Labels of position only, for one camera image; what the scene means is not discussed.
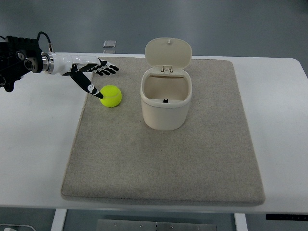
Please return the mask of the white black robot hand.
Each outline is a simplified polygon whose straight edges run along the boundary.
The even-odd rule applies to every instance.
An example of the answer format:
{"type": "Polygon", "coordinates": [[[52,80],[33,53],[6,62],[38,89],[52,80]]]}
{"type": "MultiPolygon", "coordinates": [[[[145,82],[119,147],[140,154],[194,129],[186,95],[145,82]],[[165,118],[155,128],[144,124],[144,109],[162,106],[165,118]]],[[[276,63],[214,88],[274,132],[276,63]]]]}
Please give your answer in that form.
{"type": "Polygon", "coordinates": [[[60,74],[71,77],[77,85],[86,93],[89,93],[99,99],[104,95],[87,78],[85,73],[96,73],[100,76],[115,74],[119,68],[114,64],[102,59],[101,57],[87,55],[59,55],[56,53],[47,53],[49,59],[48,74],[60,74]]]}

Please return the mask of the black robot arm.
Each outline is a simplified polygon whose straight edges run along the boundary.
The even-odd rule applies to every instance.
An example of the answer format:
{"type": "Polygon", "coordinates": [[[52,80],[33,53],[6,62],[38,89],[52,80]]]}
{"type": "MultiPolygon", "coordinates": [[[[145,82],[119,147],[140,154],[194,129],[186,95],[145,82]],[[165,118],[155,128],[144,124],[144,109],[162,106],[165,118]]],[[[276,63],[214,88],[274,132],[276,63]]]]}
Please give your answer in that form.
{"type": "Polygon", "coordinates": [[[40,31],[36,38],[3,37],[0,40],[0,86],[6,92],[14,90],[16,81],[29,73],[48,71],[51,60],[42,54],[39,46],[40,36],[44,35],[48,41],[49,51],[53,51],[49,36],[40,31]]]}

